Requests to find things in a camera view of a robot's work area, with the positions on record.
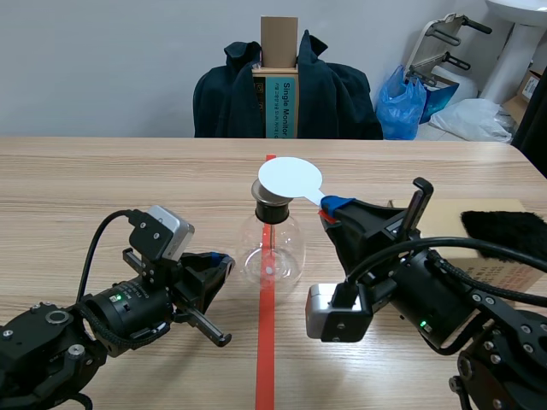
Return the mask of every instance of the black cable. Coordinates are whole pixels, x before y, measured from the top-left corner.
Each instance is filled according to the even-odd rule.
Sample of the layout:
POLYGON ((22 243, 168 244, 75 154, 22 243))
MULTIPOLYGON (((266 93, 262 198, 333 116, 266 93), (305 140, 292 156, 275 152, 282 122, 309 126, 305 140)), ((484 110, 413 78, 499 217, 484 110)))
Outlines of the black cable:
POLYGON ((169 331, 169 325, 166 323, 165 326, 157 331, 154 335, 145 337, 142 339, 125 339, 124 337, 119 337, 113 333, 103 322, 89 309, 83 302, 76 303, 74 308, 78 311, 82 318, 87 320, 91 328, 96 331, 101 337, 103 337, 108 342, 111 342, 115 346, 123 349, 138 349, 151 344, 155 340, 159 339, 169 331))
POLYGON ((84 269, 82 271, 82 277, 79 280, 79 288, 78 288, 78 295, 76 296, 76 302, 81 301, 82 297, 84 297, 85 285, 87 284, 87 279, 89 278, 89 271, 91 268, 91 261, 93 260, 93 254, 95 253, 95 248, 97 247, 97 244, 99 243, 99 239, 101 235, 103 234, 105 228, 110 222, 112 222, 116 218, 119 218, 121 216, 126 216, 127 218, 129 218, 129 215, 131 214, 131 212, 132 212, 131 209, 125 209, 125 210, 116 211, 110 214, 103 220, 103 222, 101 222, 101 225, 99 225, 99 227, 95 231, 95 235, 93 235, 93 239, 91 240, 89 249, 87 250, 87 256, 85 257, 84 269))
POLYGON ((68 399, 77 401, 79 404, 84 406, 85 410, 93 410, 93 401, 91 401, 88 396, 82 393, 76 393, 75 395, 70 396, 68 399))
POLYGON ((448 261, 439 257, 438 261, 441 265, 441 268, 444 269, 451 277, 468 284, 469 286, 482 290, 483 292, 490 293, 494 296, 503 297, 509 299, 510 301, 527 303, 529 305, 540 306, 542 308, 547 308, 547 297, 530 295, 528 293, 517 292, 516 290, 507 290, 492 286, 491 284, 486 284, 480 282, 473 278, 470 278, 462 269, 459 267, 452 266, 448 261))
POLYGON ((429 342, 423 335, 423 339, 426 341, 427 346, 429 346, 435 353, 441 354, 442 356, 452 356, 459 352, 465 343, 475 335, 478 331, 482 331, 482 325, 488 321, 488 316, 485 313, 479 313, 469 322, 469 325, 458 335, 456 340, 448 348, 436 348, 431 342, 429 342))
POLYGON ((374 255, 369 256, 367 259, 359 263, 348 275, 346 282, 349 284, 355 284, 363 275, 370 271, 370 269, 376 267, 378 264, 389 258, 398 256, 402 252, 422 250, 430 247, 469 248, 489 251, 494 254, 505 256, 513 261, 524 263, 530 267, 535 267, 540 271, 547 272, 547 261, 542 261, 538 258, 534 258, 530 255, 523 254, 522 252, 511 248, 506 248, 501 245, 468 237, 428 237, 397 243, 389 248, 382 249, 380 252, 376 252, 374 255))

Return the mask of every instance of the white wall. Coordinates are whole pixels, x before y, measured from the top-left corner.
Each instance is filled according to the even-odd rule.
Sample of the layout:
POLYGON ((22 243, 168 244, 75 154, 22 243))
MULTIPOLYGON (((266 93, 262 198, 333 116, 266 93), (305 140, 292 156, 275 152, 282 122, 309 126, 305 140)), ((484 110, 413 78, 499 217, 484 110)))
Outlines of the white wall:
MULTIPOLYGON (((232 41, 260 41, 260 15, 298 16, 375 96, 426 22, 455 9, 505 28, 483 0, 2 0, 0 135, 189 137, 196 82, 232 41)), ((457 56, 482 81, 499 41, 487 58, 493 40, 474 41, 457 56)))

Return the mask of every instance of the black fur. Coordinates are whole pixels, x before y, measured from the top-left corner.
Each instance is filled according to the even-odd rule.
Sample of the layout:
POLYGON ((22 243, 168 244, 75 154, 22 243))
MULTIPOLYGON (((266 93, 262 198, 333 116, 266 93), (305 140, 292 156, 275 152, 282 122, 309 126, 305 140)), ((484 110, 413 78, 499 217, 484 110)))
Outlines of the black fur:
MULTIPOLYGON (((475 239, 507 246, 547 261, 547 224, 530 212, 462 213, 462 223, 468 235, 475 239)), ((485 258, 503 257, 481 252, 485 258)))

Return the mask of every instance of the cardboard box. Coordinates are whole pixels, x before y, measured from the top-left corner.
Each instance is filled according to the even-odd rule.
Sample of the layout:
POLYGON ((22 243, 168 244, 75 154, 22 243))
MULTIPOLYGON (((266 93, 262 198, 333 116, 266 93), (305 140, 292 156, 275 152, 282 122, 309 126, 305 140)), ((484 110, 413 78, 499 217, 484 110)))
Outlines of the cardboard box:
POLYGON ((529 70, 526 73, 526 77, 522 80, 521 87, 519 87, 519 91, 516 95, 529 103, 533 92, 539 84, 539 79, 541 79, 542 74, 543 71, 536 72, 529 70))
POLYGON ((503 108, 505 108, 505 111, 511 115, 511 118, 515 120, 518 125, 520 125, 522 118, 524 118, 524 113, 528 108, 528 103, 519 96, 514 96, 503 104, 503 108))
POLYGON ((297 68, 253 69, 265 138, 296 138, 300 86, 297 68))
MULTIPOLYGON (((407 200, 390 201, 395 208, 406 208, 407 200)), ((526 212, 516 199, 432 199, 421 217, 421 237, 469 237, 461 214, 465 211, 526 212)), ((474 249, 436 249, 449 263, 466 271, 472 278, 500 288, 524 292, 541 278, 542 273, 515 262, 485 259, 474 249)))
POLYGON ((297 17, 263 15, 260 34, 263 67, 293 68, 297 65, 297 17))
POLYGON ((530 98, 532 98, 532 94, 536 90, 542 74, 543 71, 528 70, 526 77, 522 80, 516 96, 502 104, 505 111, 511 115, 511 118, 513 118, 518 125, 522 122, 522 118, 528 108, 530 98))

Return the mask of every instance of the dark coat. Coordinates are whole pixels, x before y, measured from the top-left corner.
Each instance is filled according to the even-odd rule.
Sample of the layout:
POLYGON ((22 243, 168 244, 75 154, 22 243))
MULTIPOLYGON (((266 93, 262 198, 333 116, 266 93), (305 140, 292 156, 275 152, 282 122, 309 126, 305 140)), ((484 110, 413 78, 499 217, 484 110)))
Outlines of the dark coat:
MULTIPOLYGON (((298 138, 382 139, 367 76, 320 60, 325 50, 306 30, 298 56, 298 138)), ((224 52, 226 65, 206 73, 194 91, 195 137, 263 138, 252 76, 260 45, 233 43, 224 52)))

